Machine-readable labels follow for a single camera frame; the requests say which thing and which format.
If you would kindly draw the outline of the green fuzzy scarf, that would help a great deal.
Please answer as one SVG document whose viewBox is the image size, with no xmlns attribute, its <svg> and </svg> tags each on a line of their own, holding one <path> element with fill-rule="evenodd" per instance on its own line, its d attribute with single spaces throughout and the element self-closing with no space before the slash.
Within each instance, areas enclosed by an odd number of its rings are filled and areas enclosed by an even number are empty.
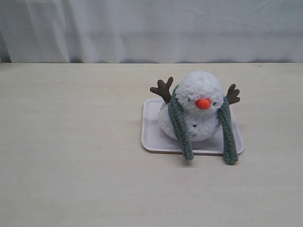
<svg viewBox="0 0 303 227">
<path fill-rule="evenodd" d="M 168 114 L 172 122 L 172 129 L 176 139 L 180 145 L 183 158 L 192 160 L 194 152 L 192 143 L 189 138 L 189 126 L 186 125 L 185 114 L 181 104 L 177 100 L 176 86 L 172 92 L 171 100 L 168 104 Z M 236 88 L 235 84 L 231 84 L 228 88 L 227 96 L 223 97 L 223 104 L 216 111 L 215 116 L 223 131 L 223 159 L 226 164 L 234 165 L 239 161 L 234 133 L 232 130 L 232 117 L 230 111 L 230 104 L 240 101 L 238 94 L 240 90 Z"/>
</svg>

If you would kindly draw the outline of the white plush snowman toy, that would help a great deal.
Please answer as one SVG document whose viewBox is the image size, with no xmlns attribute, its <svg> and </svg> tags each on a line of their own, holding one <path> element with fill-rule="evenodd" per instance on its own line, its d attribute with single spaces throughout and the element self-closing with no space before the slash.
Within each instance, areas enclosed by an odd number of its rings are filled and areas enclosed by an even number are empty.
<svg viewBox="0 0 303 227">
<path fill-rule="evenodd" d="M 204 141 L 218 131 L 221 123 L 218 110 L 224 101 L 232 105 L 240 101 L 240 90 L 231 84 L 225 94 L 217 77 L 205 70 L 195 70 L 187 74 L 170 92 L 173 77 L 166 82 L 157 81 L 157 86 L 150 91 L 162 98 L 158 113 L 158 124 L 161 130 L 170 138 L 176 139 L 177 131 L 173 128 L 173 115 L 169 106 L 176 101 L 174 111 L 181 114 L 181 124 L 186 127 L 190 141 Z"/>
</svg>

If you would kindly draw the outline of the white square tray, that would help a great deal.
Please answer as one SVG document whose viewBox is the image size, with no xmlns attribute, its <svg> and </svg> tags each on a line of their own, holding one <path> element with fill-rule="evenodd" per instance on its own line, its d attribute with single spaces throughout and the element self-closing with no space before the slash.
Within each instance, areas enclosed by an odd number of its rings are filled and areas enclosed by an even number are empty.
<svg viewBox="0 0 303 227">
<path fill-rule="evenodd" d="M 178 141 L 170 138 L 159 127 L 158 112 L 164 101 L 160 98 L 147 99 L 143 104 L 141 144 L 151 153 L 182 154 Z M 213 137 L 192 142 L 195 155 L 221 156 L 223 154 L 222 127 Z"/>
</svg>

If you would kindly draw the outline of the white backdrop curtain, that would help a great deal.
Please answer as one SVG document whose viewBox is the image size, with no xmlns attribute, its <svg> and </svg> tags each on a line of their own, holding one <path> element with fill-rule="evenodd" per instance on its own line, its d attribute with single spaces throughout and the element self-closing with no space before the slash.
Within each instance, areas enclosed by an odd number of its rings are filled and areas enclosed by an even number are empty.
<svg viewBox="0 0 303 227">
<path fill-rule="evenodd" d="M 302 62 L 300 0 L 3 0 L 0 60 Z"/>
</svg>

